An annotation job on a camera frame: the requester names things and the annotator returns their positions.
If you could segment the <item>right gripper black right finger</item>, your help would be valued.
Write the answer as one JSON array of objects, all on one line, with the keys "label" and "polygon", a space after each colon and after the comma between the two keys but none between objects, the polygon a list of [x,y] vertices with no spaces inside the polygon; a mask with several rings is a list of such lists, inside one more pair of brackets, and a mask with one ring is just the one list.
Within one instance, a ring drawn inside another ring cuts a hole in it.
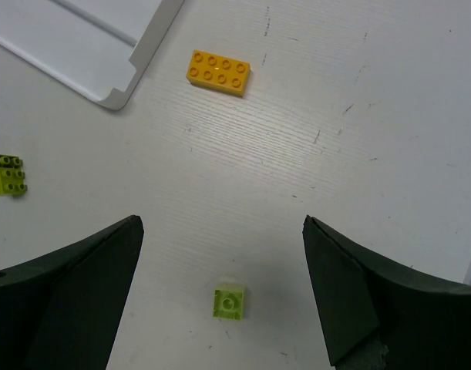
[{"label": "right gripper black right finger", "polygon": [[471,286],[375,253],[314,217],[303,240],[330,364],[471,369]]}]

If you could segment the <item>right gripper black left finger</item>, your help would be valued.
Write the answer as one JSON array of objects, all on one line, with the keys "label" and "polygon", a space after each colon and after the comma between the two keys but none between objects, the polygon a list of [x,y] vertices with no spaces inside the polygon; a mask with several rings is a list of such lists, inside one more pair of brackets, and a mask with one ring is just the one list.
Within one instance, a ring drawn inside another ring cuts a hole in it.
[{"label": "right gripper black left finger", "polygon": [[0,369],[104,369],[143,242],[132,215],[0,270]]}]

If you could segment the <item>lime sloped lego brick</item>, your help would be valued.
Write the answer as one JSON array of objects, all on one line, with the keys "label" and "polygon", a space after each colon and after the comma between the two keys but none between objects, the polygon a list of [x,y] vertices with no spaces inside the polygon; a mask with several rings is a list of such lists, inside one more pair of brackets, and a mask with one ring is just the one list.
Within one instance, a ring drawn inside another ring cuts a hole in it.
[{"label": "lime sloped lego brick", "polygon": [[23,161],[18,156],[0,154],[0,196],[19,197],[26,193]]}]

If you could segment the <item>lime 2x2 lego brick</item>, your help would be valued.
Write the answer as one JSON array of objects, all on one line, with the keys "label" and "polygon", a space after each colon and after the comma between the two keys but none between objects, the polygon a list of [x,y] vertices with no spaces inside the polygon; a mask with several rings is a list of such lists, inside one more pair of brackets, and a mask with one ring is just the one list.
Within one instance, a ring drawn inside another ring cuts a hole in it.
[{"label": "lime 2x2 lego brick", "polygon": [[214,289],[213,316],[239,321],[243,318],[245,286],[222,283]]}]

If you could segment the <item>orange 2x4 lego brick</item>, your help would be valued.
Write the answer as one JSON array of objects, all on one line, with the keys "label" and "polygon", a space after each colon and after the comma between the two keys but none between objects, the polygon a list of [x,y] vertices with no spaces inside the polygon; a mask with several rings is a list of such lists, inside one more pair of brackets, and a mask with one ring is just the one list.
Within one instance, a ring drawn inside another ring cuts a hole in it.
[{"label": "orange 2x4 lego brick", "polygon": [[248,62],[195,49],[186,78],[194,86],[243,97],[250,74]]}]

